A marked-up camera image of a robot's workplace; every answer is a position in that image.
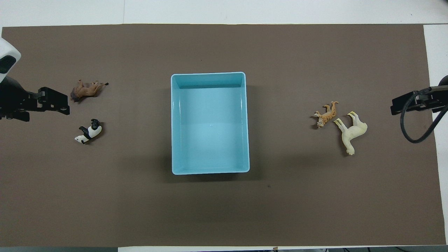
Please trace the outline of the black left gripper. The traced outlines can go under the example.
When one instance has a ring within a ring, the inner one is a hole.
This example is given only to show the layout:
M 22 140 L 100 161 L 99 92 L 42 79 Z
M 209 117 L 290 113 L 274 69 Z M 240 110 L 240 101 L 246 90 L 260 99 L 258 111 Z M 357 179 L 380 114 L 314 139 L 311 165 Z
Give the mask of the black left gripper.
M 44 111 L 70 115 L 68 97 L 49 87 L 42 87 L 37 94 L 26 91 L 13 78 L 5 77 L 0 85 L 0 117 L 29 122 L 29 112 L 37 109 L 38 102 Z

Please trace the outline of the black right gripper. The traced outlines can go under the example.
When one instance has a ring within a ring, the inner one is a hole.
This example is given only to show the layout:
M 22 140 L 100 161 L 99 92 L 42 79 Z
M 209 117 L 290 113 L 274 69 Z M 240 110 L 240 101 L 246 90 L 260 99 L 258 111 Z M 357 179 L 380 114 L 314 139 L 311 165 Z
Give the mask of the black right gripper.
M 432 86 L 421 91 L 411 91 L 392 99 L 391 115 L 401 114 L 404 105 L 414 94 L 416 94 L 416 97 L 411 99 L 406 112 L 432 110 L 432 113 L 437 113 L 448 105 L 448 86 Z

